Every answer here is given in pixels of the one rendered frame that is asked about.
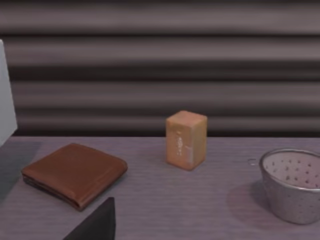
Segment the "wallet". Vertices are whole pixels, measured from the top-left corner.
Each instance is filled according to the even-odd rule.
[[[114,240],[115,236],[115,199],[109,197],[63,240]]]
[[[72,143],[22,169],[23,181],[82,211],[128,169],[116,157]]]

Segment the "metal cup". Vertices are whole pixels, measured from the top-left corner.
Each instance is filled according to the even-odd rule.
[[[259,162],[271,211],[295,224],[320,220],[320,155],[300,149],[267,152]]]

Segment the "white object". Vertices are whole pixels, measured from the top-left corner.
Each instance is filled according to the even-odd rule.
[[[0,147],[17,130],[4,43],[0,40]]]

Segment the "colander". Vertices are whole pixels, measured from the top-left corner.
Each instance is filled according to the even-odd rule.
[[[301,149],[277,149],[259,162],[271,211],[295,224],[320,220],[320,155]]]

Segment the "black object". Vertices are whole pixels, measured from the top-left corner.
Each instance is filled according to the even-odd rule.
[[[115,234],[115,199],[109,197],[63,240],[114,240]]]

